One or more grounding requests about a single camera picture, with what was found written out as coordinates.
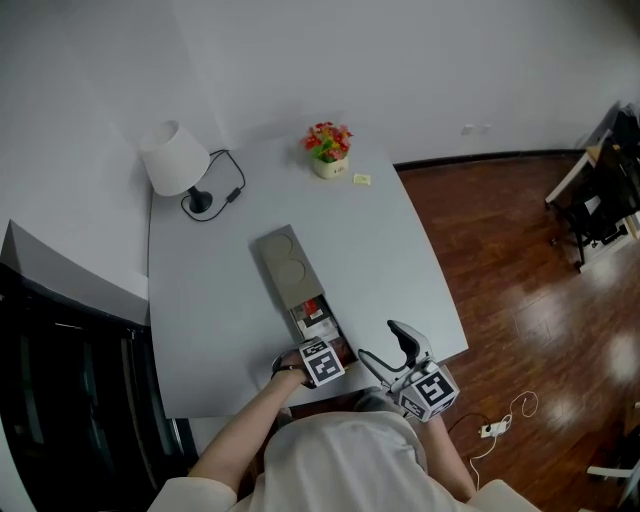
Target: flower pot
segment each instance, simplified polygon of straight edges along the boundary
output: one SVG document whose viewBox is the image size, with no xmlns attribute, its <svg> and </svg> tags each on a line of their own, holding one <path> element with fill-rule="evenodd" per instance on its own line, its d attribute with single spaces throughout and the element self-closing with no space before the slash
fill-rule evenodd
<svg viewBox="0 0 640 512">
<path fill-rule="evenodd" d="M 336 160 L 330 163 L 314 158 L 313 170 L 318 176 L 325 180 L 335 178 L 349 170 L 349 157 L 345 156 L 342 160 Z"/>
</svg>

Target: baseboard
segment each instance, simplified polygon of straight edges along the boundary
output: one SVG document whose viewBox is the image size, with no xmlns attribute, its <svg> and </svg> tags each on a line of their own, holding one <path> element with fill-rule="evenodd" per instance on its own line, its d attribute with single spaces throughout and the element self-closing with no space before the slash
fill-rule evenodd
<svg viewBox="0 0 640 512">
<path fill-rule="evenodd" d="M 397 172 L 439 167 L 441 165 L 466 164 L 480 162 L 482 160 L 500 160 L 504 158 L 526 158 L 531 156 L 564 156 L 582 155 L 584 149 L 539 149 L 535 151 L 504 151 L 502 153 L 477 153 L 475 155 L 447 156 L 444 158 L 432 158 L 430 160 L 415 160 L 393 164 Z"/>
</svg>

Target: lamp cord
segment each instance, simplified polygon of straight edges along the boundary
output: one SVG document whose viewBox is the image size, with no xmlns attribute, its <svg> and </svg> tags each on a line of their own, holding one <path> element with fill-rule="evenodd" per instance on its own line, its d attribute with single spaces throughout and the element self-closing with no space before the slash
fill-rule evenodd
<svg viewBox="0 0 640 512">
<path fill-rule="evenodd" d="M 215 219 L 218 215 L 220 215 L 222 213 L 222 211 L 227 207 L 227 205 L 229 203 L 232 203 L 233 201 L 235 201 L 237 199 L 238 195 L 240 195 L 240 192 L 244 189 L 244 187 L 247 186 L 247 180 L 246 180 L 246 178 L 244 176 L 244 173 L 242 172 L 242 169 L 240 169 L 240 166 L 238 165 L 238 162 L 236 162 L 235 159 L 231 156 L 231 153 L 229 152 L 228 149 L 219 149 L 218 151 L 214 151 L 213 153 L 211 153 L 209 155 L 209 156 L 212 156 L 213 158 L 212 158 L 211 162 L 209 163 L 209 167 L 207 167 L 207 170 L 205 171 L 205 174 L 207 172 L 209 172 L 209 169 L 211 169 L 211 166 L 213 165 L 213 162 L 215 162 L 222 155 L 227 155 L 231 159 L 233 164 L 236 166 L 236 169 L 238 169 L 238 172 L 240 173 L 240 176 L 242 176 L 242 185 L 240 187 L 234 188 L 233 191 L 227 196 L 224 204 L 215 213 L 215 215 L 213 215 L 212 217 L 209 217 L 208 219 L 198 219 L 197 217 L 194 217 L 193 215 L 191 215 L 191 212 L 185 207 L 185 200 L 189 199 L 191 196 L 189 196 L 189 195 L 184 196 L 180 200 L 180 206 L 182 207 L 182 211 L 184 211 L 184 213 L 186 213 L 187 216 L 191 220 L 194 220 L 196 222 L 209 222 L 210 220 Z"/>
</svg>

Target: black cabinet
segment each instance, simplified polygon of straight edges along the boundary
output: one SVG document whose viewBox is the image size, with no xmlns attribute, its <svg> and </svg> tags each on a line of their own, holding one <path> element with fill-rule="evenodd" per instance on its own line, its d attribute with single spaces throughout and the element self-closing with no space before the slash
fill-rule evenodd
<svg viewBox="0 0 640 512">
<path fill-rule="evenodd" d="M 196 460 L 164 417 L 149 329 L 0 268 L 0 414 L 39 512 L 146 510 Z"/>
</svg>

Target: wooden floor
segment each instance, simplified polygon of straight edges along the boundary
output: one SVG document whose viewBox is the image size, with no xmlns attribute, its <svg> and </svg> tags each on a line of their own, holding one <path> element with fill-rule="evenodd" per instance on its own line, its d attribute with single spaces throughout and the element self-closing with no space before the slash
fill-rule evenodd
<svg viewBox="0 0 640 512">
<path fill-rule="evenodd" d="M 569 157 L 526 158 L 405 171 L 400 177 L 438 257 L 469 350 L 448 367 L 462 390 L 445 421 L 477 411 L 492 421 L 519 393 L 540 398 L 477 463 L 482 482 L 505 480 L 547 512 L 604 511 L 615 481 L 585 470 L 602 457 L 613 420 L 640 400 L 640 244 L 585 274 L 561 247 L 544 197 L 572 167 Z M 465 458 L 486 451 L 482 419 L 452 438 Z"/>
</svg>

